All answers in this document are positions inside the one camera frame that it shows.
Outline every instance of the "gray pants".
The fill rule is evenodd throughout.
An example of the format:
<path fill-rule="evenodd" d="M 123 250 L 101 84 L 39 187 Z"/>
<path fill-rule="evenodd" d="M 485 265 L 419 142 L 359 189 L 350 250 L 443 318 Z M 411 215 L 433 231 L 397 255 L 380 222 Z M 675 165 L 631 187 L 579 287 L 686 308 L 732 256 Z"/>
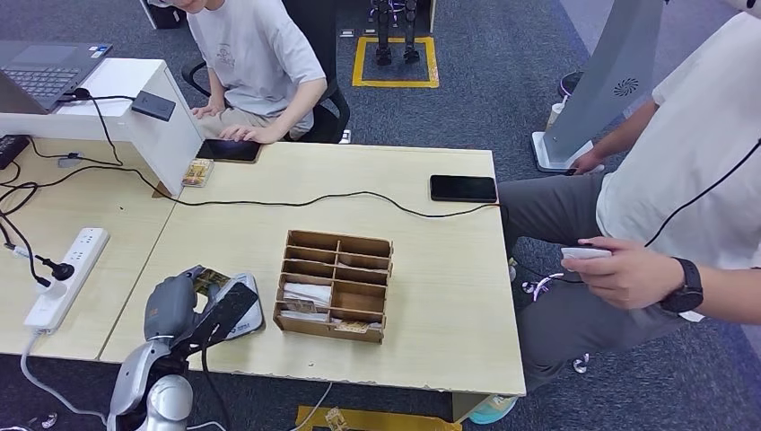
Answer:
<path fill-rule="evenodd" d="M 555 176 L 499 185 L 508 253 L 521 236 L 576 245 L 600 236 L 595 217 L 602 175 Z M 658 304 L 620 310 L 584 284 L 556 281 L 518 315 L 526 386 L 549 382 L 569 360 L 584 353 L 626 349 L 669 334 L 687 321 Z"/>

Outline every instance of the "hand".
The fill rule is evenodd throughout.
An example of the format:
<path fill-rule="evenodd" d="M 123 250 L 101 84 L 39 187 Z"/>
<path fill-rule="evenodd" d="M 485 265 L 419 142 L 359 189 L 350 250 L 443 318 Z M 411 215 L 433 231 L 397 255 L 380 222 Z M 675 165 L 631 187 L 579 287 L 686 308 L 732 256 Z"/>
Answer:
<path fill-rule="evenodd" d="M 203 108 L 193 108 L 191 111 L 197 119 L 210 115 L 214 116 L 224 110 L 224 97 L 212 97 L 209 98 L 209 102 Z"/>
<path fill-rule="evenodd" d="M 684 283 L 676 259 L 645 249 L 639 242 L 597 237 L 579 244 L 610 250 L 613 256 L 563 259 L 564 268 L 576 271 L 590 291 L 615 307 L 645 308 L 661 301 Z"/>
<path fill-rule="evenodd" d="M 255 126 L 243 126 L 236 124 L 222 131 L 220 139 L 231 139 L 233 141 L 254 141 L 260 144 L 272 144 L 285 136 L 279 129 L 272 126 L 266 128 L 257 128 Z"/>
<path fill-rule="evenodd" d="M 600 157 L 597 155 L 597 153 L 595 153 L 594 149 L 591 149 L 590 151 L 580 155 L 579 158 L 571 163 L 571 169 L 576 170 L 573 172 L 573 175 L 582 175 L 587 173 L 598 167 L 598 165 L 602 164 L 604 161 L 605 159 L 603 157 Z"/>

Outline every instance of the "white remote control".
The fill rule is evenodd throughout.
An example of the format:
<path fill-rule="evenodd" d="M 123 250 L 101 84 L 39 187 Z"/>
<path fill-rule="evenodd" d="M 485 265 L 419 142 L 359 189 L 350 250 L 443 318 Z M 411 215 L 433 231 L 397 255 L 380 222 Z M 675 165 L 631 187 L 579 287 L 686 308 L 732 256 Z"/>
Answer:
<path fill-rule="evenodd" d="M 597 247 L 563 247 L 560 251 L 563 253 L 563 259 L 595 259 L 613 256 L 610 250 Z"/>

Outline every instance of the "yellow floor marking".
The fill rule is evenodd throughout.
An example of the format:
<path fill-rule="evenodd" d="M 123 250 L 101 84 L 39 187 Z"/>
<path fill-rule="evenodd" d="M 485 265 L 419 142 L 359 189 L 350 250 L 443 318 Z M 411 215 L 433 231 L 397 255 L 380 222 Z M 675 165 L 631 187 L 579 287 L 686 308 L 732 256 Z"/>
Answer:
<path fill-rule="evenodd" d="M 354 87 L 387 87 L 387 88 L 439 88 L 439 68 L 436 65 L 436 49 L 433 37 L 425 36 L 415 38 L 416 43 L 425 46 L 425 59 L 428 65 L 428 81 L 373 81 L 363 80 L 364 56 L 368 43 L 378 43 L 378 38 L 360 36 L 357 40 L 356 55 L 354 57 L 354 71 L 352 72 L 352 86 Z M 404 43 L 404 38 L 389 38 L 389 43 Z"/>
<path fill-rule="evenodd" d="M 309 416 L 312 407 L 299 406 L 296 425 Z M 325 415 L 330 408 L 319 408 L 314 416 L 304 424 L 303 431 L 312 431 L 314 427 L 328 427 Z M 363 411 L 341 409 L 349 429 L 357 431 L 462 431 L 461 424 L 451 424 L 439 418 L 425 416 L 383 413 L 380 411 Z"/>

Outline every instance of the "wooden organizer box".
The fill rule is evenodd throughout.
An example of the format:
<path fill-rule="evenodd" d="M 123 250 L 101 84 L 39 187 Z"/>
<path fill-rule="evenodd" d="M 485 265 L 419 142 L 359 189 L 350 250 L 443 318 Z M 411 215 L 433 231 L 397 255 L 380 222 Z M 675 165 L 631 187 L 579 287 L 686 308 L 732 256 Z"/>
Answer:
<path fill-rule="evenodd" d="M 392 252 L 386 240 L 288 231 L 273 320 L 281 330 L 382 343 Z M 330 286 L 329 306 L 284 299 L 286 283 Z M 328 317 L 325 321 L 292 319 L 281 315 L 283 310 Z"/>

